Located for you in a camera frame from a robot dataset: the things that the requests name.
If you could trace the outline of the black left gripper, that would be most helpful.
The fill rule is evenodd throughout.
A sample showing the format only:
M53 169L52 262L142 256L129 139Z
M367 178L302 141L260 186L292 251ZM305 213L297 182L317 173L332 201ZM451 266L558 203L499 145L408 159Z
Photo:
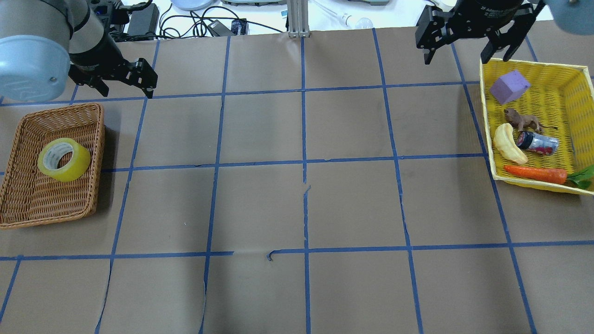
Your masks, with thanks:
M110 88L105 80L117 81L139 88L146 98L153 99L158 75L149 62L139 58L131 63L131 82L129 61L127 61L110 35L103 35L98 44L87 51L70 54L69 77L77 85L88 85L101 96L108 97Z

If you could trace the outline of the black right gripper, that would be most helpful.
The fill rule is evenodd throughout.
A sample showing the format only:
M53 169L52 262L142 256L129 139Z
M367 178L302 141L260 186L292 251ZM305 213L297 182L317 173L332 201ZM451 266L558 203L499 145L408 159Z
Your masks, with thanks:
M481 51L481 63L487 64L497 51L507 48L503 61L510 60L521 46L544 9L543 0L458 0L453 9L425 6L414 34L416 47L423 51L429 65L437 49L458 39L483 38L488 43Z

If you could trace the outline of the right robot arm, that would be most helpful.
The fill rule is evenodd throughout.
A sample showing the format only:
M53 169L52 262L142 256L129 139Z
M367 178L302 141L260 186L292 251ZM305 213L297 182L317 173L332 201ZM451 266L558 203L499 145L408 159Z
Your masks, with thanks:
M545 7L565 32L593 34L591 0L457 0L448 11L433 3L424 7L414 34L415 44L428 65L440 47L461 39L486 38L481 63L487 64L499 51L505 51L503 61L507 62Z

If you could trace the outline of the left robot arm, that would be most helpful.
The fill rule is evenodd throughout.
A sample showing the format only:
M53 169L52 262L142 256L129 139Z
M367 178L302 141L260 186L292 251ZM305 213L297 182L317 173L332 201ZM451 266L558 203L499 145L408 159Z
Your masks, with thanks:
M0 3L0 91L21 102L53 101L67 82L106 97L107 80L153 97L158 76L149 62L130 62L85 0Z

